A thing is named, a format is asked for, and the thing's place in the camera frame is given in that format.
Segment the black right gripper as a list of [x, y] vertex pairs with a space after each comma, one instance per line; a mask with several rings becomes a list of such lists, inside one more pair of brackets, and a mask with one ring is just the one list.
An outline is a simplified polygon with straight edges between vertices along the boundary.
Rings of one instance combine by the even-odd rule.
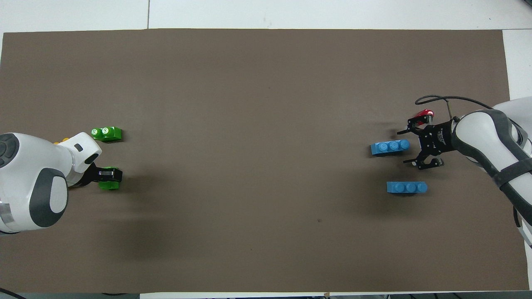
[[398, 134], [406, 134], [418, 131], [421, 151], [413, 159], [404, 160], [404, 164], [411, 164], [418, 170], [438, 168], [444, 165], [440, 156], [442, 153], [454, 151], [452, 145], [452, 121], [447, 121], [437, 125], [431, 125], [433, 117], [414, 117], [407, 121], [404, 130], [397, 131]]

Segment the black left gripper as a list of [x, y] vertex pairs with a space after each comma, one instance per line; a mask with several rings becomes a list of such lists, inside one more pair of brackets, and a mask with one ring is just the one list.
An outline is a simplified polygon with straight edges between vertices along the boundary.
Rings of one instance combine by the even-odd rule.
[[87, 186], [91, 182], [122, 182], [123, 172], [119, 168], [99, 168], [90, 165], [77, 182], [77, 187]]

